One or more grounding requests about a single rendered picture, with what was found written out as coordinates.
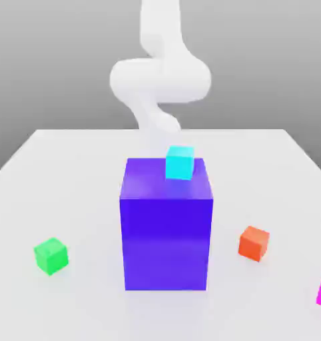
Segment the small cyan cube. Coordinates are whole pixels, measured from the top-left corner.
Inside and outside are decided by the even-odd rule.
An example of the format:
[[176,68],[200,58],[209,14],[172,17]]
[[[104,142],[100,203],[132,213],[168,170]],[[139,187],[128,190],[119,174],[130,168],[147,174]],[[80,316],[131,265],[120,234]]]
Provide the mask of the small cyan cube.
[[194,148],[170,146],[165,163],[166,178],[191,180],[194,170]]

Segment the small orange cube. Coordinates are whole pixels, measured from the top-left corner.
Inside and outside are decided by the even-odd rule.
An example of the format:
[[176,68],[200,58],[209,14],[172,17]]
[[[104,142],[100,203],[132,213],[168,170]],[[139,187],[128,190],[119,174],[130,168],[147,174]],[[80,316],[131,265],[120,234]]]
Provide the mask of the small orange cube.
[[248,226],[240,235],[238,253],[251,260],[260,262],[265,255],[270,233]]

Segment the small green cube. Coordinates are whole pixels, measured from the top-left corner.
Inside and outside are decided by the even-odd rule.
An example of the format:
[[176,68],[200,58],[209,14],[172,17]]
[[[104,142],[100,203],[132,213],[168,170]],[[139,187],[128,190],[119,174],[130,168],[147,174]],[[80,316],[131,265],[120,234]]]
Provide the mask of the small green cube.
[[57,238],[50,238],[34,248],[37,266],[49,276],[69,263],[67,247]]

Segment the large purple box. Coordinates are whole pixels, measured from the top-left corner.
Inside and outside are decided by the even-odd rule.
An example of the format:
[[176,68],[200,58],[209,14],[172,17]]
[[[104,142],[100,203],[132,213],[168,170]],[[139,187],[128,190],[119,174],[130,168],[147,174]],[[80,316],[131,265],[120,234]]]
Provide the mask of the large purple box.
[[205,290],[213,195],[205,163],[167,179],[164,159],[129,158],[119,198],[126,290]]

